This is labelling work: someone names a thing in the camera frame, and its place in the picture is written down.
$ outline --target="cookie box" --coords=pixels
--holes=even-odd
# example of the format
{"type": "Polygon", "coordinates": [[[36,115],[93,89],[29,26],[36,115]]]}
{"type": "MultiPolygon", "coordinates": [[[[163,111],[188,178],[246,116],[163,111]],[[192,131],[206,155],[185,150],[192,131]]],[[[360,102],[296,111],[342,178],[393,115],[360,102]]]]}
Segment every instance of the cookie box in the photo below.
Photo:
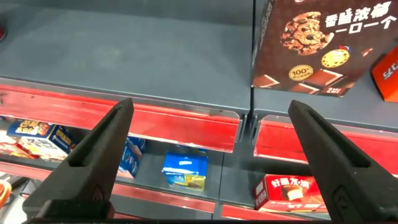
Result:
{"type": "Polygon", "coordinates": [[[62,161],[76,146],[65,127],[39,121],[17,119],[8,127],[7,135],[46,161],[62,161]]]}
{"type": "Polygon", "coordinates": [[[135,178],[144,152],[145,139],[127,137],[118,176],[135,178]]]}
{"type": "Polygon", "coordinates": [[[398,1],[269,0],[252,86],[343,96],[398,36],[398,1]]]}
{"type": "Polygon", "coordinates": [[[398,46],[373,68],[372,75],[384,101],[398,103],[398,46]]]}
{"type": "Polygon", "coordinates": [[[38,159],[39,156],[32,154],[29,150],[22,147],[19,143],[0,142],[0,154],[17,156],[27,159],[38,159]]]}
{"type": "Polygon", "coordinates": [[[162,169],[171,186],[204,190],[208,158],[167,152],[162,169]]]}
{"type": "Polygon", "coordinates": [[[254,196],[260,212],[327,212],[313,177],[267,174],[254,196]]]}

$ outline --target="store shelf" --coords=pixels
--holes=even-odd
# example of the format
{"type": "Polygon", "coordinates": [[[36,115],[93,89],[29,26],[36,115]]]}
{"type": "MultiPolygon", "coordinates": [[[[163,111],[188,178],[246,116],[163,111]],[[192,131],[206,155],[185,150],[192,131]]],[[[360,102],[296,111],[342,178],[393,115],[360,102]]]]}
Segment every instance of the store shelf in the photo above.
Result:
{"type": "Polygon", "coordinates": [[[254,189],[265,174],[311,175],[309,166],[292,162],[253,157],[248,142],[237,144],[233,154],[225,154],[221,175],[221,217],[243,220],[328,220],[327,214],[257,212],[254,189]]]}
{"type": "Polygon", "coordinates": [[[187,190],[180,187],[171,187],[162,173],[162,168],[166,152],[180,152],[194,154],[195,150],[189,150],[186,147],[178,147],[164,142],[148,141],[145,154],[139,167],[135,179],[118,177],[117,183],[129,184],[137,187],[143,187],[150,190],[157,190],[167,193],[179,194],[187,197],[195,197],[203,200],[216,201],[221,181],[221,170],[223,165],[223,153],[208,151],[208,167],[203,192],[196,190],[187,190]]]}
{"type": "Polygon", "coordinates": [[[310,105],[391,174],[398,175],[398,105],[382,100],[366,74],[344,97],[254,90],[254,155],[306,163],[287,109],[292,100],[310,105]]]}
{"type": "MultiPolygon", "coordinates": [[[[209,151],[208,172],[203,192],[170,187],[161,173],[167,151],[182,152],[186,147],[177,147],[164,142],[148,142],[146,153],[135,179],[117,177],[113,194],[145,200],[153,203],[213,213],[220,188],[223,153],[209,151]]],[[[44,180],[57,164],[41,160],[0,156],[0,171],[44,180]]]]}
{"type": "Polygon", "coordinates": [[[254,114],[258,119],[269,114],[287,116],[292,100],[310,105],[335,124],[398,132],[398,104],[383,101],[369,73],[342,98],[255,89],[254,114]]]}
{"type": "MultiPolygon", "coordinates": [[[[21,195],[27,198],[36,186],[29,181],[21,195]]],[[[152,219],[211,219],[211,213],[188,208],[174,207],[161,203],[148,202],[134,198],[112,195],[110,199],[115,208],[115,218],[152,218],[152,219]]]]}
{"type": "Polygon", "coordinates": [[[252,1],[1,0],[0,9],[0,114],[91,129],[130,96],[132,135],[227,152],[239,140],[252,1]]]}
{"type": "Polygon", "coordinates": [[[253,209],[235,207],[230,205],[222,205],[222,218],[235,220],[272,220],[272,221],[305,221],[308,219],[291,217],[283,214],[258,212],[253,209]]]}

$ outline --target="blue snack box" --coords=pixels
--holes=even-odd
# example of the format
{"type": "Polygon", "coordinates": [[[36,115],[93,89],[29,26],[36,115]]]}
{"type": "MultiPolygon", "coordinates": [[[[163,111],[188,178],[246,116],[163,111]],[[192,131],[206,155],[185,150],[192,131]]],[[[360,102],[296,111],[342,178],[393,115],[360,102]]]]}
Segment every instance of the blue snack box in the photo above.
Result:
{"type": "Polygon", "coordinates": [[[167,152],[162,172],[171,186],[204,190],[208,158],[167,152]]]}
{"type": "Polygon", "coordinates": [[[40,121],[17,119],[8,127],[7,135],[46,161],[62,161],[76,146],[65,127],[40,121]]]}
{"type": "Polygon", "coordinates": [[[145,139],[127,137],[118,176],[135,178],[144,151],[145,139]]]}

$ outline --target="red and white box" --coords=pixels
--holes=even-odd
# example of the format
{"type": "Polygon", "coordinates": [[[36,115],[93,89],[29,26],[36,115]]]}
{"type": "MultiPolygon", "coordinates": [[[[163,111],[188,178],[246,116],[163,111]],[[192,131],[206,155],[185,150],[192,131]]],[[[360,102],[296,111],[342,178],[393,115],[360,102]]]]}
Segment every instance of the red and white box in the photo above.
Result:
{"type": "Polygon", "coordinates": [[[254,195],[260,212],[328,211],[313,177],[267,174],[254,195]]]}

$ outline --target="gray metal shelf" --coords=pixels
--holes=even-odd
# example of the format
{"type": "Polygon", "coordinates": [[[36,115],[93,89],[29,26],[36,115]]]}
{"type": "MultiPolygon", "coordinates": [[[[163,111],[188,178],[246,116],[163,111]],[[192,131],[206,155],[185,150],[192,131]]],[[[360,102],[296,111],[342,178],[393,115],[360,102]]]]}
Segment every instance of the gray metal shelf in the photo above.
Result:
{"type": "Polygon", "coordinates": [[[249,143],[239,143],[233,154],[224,155],[220,202],[254,208],[254,189],[265,174],[310,175],[310,169],[305,164],[254,157],[249,143]]]}
{"type": "MultiPolygon", "coordinates": [[[[30,180],[24,187],[24,195],[30,195],[37,185],[34,185],[30,180]]],[[[135,198],[127,198],[119,195],[112,195],[110,201],[117,213],[132,215],[137,218],[153,218],[153,219],[205,219],[209,220],[212,217],[211,213],[192,210],[189,208],[181,208],[161,203],[149,202],[135,198]]]]}
{"type": "Polygon", "coordinates": [[[252,4],[1,0],[0,74],[248,113],[252,4]]]}
{"type": "MultiPolygon", "coordinates": [[[[116,183],[149,189],[156,192],[166,192],[175,195],[198,198],[206,201],[215,202],[218,200],[224,153],[216,151],[208,151],[206,153],[209,157],[209,161],[205,190],[201,192],[196,190],[187,190],[180,187],[171,187],[166,183],[166,179],[162,173],[162,168],[167,151],[192,153],[186,147],[177,147],[176,145],[164,142],[148,141],[136,178],[128,179],[124,177],[116,177],[116,183]]],[[[0,156],[0,162],[44,170],[54,170],[57,167],[57,163],[55,162],[45,162],[41,159],[23,159],[4,155],[0,156]]]]}
{"type": "Polygon", "coordinates": [[[292,100],[310,105],[336,124],[398,131],[395,113],[398,111],[398,104],[383,101],[368,73],[342,98],[255,89],[254,114],[259,119],[268,114],[287,116],[292,100]]]}

